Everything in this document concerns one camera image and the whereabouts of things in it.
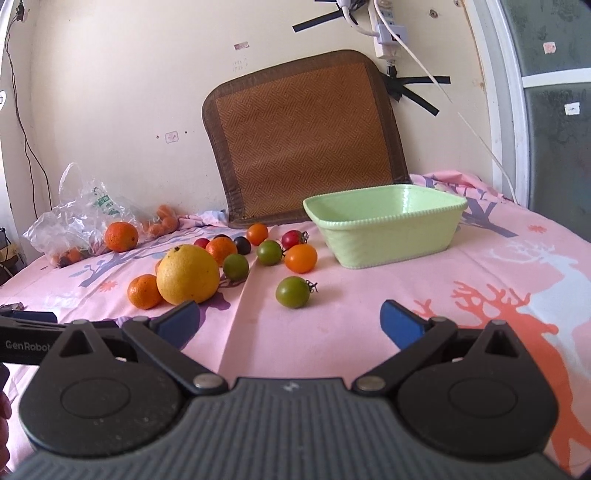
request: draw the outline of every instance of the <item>light green bowl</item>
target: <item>light green bowl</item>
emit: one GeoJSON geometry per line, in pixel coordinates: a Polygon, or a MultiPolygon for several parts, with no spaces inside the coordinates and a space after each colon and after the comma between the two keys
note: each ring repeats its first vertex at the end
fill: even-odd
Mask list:
{"type": "Polygon", "coordinates": [[[445,250],[464,197],[416,185],[386,185],[304,200],[304,209],[345,268],[368,268],[445,250]]]}

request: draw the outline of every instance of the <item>white deer print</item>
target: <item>white deer print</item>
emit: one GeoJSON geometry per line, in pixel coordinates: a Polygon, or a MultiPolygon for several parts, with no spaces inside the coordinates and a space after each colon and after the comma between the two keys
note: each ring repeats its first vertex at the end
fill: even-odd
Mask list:
{"type": "Polygon", "coordinates": [[[545,333],[544,338],[560,350],[564,360],[587,376],[577,355],[573,330],[591,320],[591,280],[586,274],[573,268],[578,262],[570,257],[553,253],[554,247],[533,242],[510,241],[511,257],[500,256],[491,250],[494,258],[506,262],[548,264],[563,276],[551,287],[532,293],[530,302],[517,309],[529,313],[544,323],[558,326],[558,334],[545,333]]]}

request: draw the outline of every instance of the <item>green cherry tomato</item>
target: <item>green cherry tomato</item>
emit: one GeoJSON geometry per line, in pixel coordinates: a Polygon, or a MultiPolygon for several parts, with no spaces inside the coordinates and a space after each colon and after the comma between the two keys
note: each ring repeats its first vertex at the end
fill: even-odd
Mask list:
{"type": "Polygon", "coordinates": [[[239,254],[228,255],[223,261],[224,274],[233,281],[244,280],[248,276],[248,260],[239,254]]]}
{"type": "Polygon", "coordinates": [[[283,251],[281,245],[274,240],[265,240],[256,249],[256,257],[259,262],[267,267],[277,265],[281,261],[283,251]]]}
{"type": "Polygon", "coordinates": [[[281,280],[275,291],[275,298],[284,307],[299,309],[310,299],[310,284],[300,277],[287,277],[281,280]]]}

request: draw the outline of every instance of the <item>pink bed sheet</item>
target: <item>pink bed sheet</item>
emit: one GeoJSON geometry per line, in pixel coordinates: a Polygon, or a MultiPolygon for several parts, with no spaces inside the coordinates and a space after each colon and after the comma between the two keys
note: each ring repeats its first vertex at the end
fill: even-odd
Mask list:
{"type": "MultiPolygon", "coordinates": [[[[413,176],[416,184],[465,196],[468,208],[450,248],[442,253],[367,270],[346,270],[311,222],[319,252],[305,275],[318,283],[310,304],[287,310],[275,300],[284,265],[263,267],[250,254],[251,273],[240,285],[222,283],[202,304],[202,326],[184,353],[230,382],[256,377],[358,375],[397,353],[382,332],[380,306],[395,299],[427,318],[447,316],[463,326],[505,319],[517,331],[553,387],[560,416],[546,453],[573,475],[591,463],[591,244],[560,225],[514,205],[479,180],[457,172],[413,176]]],[[[60,323],[86,318],[124,321],[145,314],[126,297],[128,283],[154,271],[174,245],[241,232],[224,226],[183,230],[126,254],[107,254],[60,270],[40,258],[0,289],[2,303],[51,310],[60,323]]],[[[289,226],[275,226],[280,239],[289,226]]],[[[150,316],[164,313],[162,305],[150,316]]],[[[16,411],[36,368],[11,366],[5,391],[16,411]]],[[[15,465],[31,453],[15,415],[9,448],[15,465]]]]}

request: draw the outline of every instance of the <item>red cherry tomato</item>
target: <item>red cherry tomato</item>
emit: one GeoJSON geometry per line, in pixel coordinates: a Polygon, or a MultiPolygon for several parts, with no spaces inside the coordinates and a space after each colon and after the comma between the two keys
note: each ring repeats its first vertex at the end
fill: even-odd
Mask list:
{"type": "Polygon", "coordinates": [[[305,244],[308,241],[308,233],[298,230],[290,230],[281,237],[283,250],[289,250],[295,245],[305,244]]]}
{"type": "Polygon", "coordinates": [[[285,266],[299,274],[308,273],[317,261],[316,249],[307,244],[294,245],[285,254],[285,266]]]}
{"type": "Polygon", "coordinates": [[[197,240],[195,240],[195,243],[193,245],[197,245],[198,247],[205,248],[208,243],[209,243],[209,240],[207,238],[197,238],[197,240]]]}

